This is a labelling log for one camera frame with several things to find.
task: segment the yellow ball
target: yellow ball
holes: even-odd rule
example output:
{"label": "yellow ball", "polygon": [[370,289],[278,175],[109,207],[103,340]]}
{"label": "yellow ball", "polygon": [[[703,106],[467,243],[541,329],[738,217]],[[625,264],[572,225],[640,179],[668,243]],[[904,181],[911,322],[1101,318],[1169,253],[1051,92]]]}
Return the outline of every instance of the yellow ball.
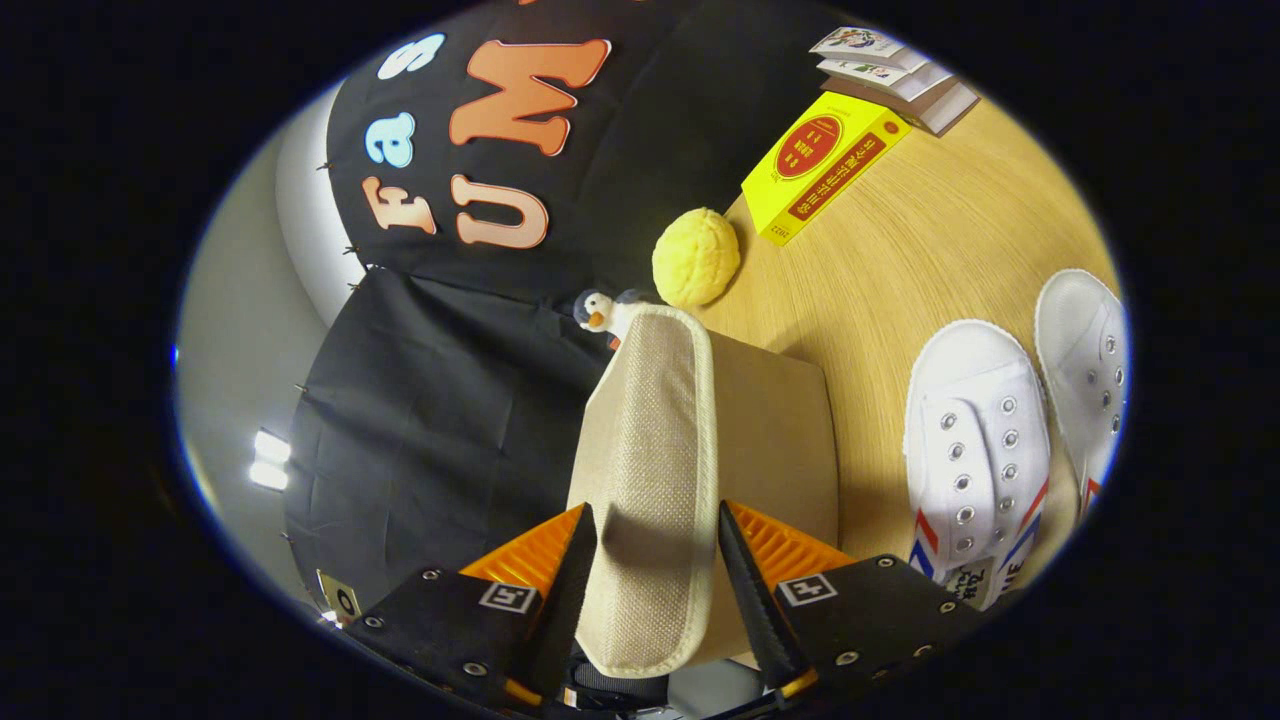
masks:
{"label": "yellow ball", "polygon": [[719,297],[737,272],[733,227],[716,210],[699,208],[676,218],[653,249],[653,282],[673,307]]}

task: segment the ceiling light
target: ceiling light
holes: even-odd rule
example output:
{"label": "ceiling light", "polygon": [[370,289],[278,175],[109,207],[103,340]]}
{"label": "ceiling light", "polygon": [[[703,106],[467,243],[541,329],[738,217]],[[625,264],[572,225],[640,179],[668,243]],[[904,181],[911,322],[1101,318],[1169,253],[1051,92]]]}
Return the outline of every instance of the ceiling light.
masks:
{"label": "ceiling light", "polygon": [[289,460],[289,443],[266,430],[257,430],[257,436],[253,438],[253,450],[256,451],[253,460],[268,460],[276,464]]}
{"label": "ceiling light", "polygon": [[248,479],[271,489],[284,489],[289,484],[289,477],[284,470],[268,462],[253,462],[248,468]]}

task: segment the white wall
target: white wall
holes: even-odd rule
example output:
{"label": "white wall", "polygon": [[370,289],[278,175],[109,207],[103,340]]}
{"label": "white wall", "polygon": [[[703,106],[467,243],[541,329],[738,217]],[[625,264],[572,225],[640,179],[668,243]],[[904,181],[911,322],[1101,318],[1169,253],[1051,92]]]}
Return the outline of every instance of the white wall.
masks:
{"label": "white wall", "polygon": [[329,111],[339,87],[312,101],[285,128],[275,181],[284,245],[325,327],[333,325],[351,296],[347,283],[365,277],[356,255],[343,255],[351,241],[333,201],[329,172],[316,170],[328,160]]}
{"label": "white wall", "polygon": [[250,161],[201,242],[178,331],[178,419],[201,491],[228,534],[289,596],[306,600],[280,537],[283,497],[247,475],[260,427],[289,439],[293,383],[306,380],[328,332],[280,229],[283,145],[276,133]]}

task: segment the table surface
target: table surface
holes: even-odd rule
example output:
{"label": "table surface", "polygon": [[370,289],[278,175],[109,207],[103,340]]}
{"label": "table surface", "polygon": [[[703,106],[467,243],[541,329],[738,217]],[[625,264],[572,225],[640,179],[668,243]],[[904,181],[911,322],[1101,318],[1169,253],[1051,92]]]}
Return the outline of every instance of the table surface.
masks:
{"label": "table surface", "polygon": [[[919,129],[904,137],[785,247],[756,234],[741,196],[724,217],[737,229],[742,265],[726,293],[694,314],[708,329],[826,373],[841,550],[854,557],[909,552],[906,389],[934,332],[961,318],[995,323],[1038,369],[1036,300],[1050,275],[1083,268],[1120,295],[1070,179],[987,99],[941,138]],[[1079,505],[1047,410],[1050,491],[1020,583],[1062,546]]]}

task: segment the orange gripper part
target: orange gripper part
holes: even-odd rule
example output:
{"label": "orange gripper part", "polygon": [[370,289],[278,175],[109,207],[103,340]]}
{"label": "orange gripper part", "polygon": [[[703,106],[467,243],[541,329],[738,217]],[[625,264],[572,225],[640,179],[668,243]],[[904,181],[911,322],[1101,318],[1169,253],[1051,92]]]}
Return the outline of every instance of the orange gripper part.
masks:
{"label": "orange gripper part", "polygon": [[581,505],[566,510],[458,570],[458,574],[536,588],[545,602],[581,515]]}
{"label": "orange gripper part", "polygon": [[731,500],[726,502],[742,530],[742,538],[746,539],[755,566],[760,570],[769,592],[773,592],[782,580],[826,573],[856,562],[844,552],[786,523]]}

